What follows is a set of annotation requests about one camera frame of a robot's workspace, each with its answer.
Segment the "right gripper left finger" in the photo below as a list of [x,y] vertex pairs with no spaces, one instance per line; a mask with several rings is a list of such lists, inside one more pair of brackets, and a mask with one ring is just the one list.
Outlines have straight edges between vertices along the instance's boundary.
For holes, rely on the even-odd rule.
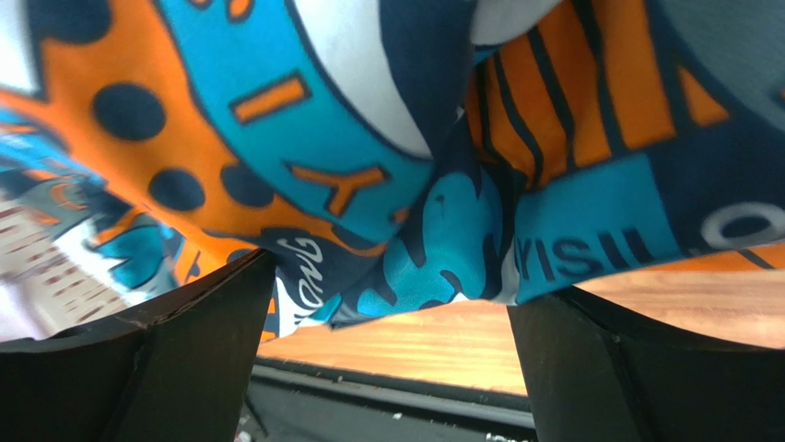
[[263,250],[143,304],[1,346],[5,441],[230,441],[275,285]]

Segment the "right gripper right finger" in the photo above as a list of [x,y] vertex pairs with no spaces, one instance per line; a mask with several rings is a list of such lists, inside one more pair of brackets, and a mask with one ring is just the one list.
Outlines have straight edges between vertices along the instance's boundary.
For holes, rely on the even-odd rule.
[[780,441],[784,353],[577,287],[508,310],[542,441]]

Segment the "colourful patterned shorts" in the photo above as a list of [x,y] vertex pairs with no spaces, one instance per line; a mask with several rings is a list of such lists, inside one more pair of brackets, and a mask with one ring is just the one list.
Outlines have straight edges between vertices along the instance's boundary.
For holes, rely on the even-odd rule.
[[257,249],[267,338],[784,265],[780,1],[5,1],[1,191],[137,305]]

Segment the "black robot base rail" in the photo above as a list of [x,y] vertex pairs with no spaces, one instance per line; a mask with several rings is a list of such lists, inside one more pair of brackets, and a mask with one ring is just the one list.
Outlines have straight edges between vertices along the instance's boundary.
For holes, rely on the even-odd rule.
[[257,357],[238,441],[535,441],[527,397]]

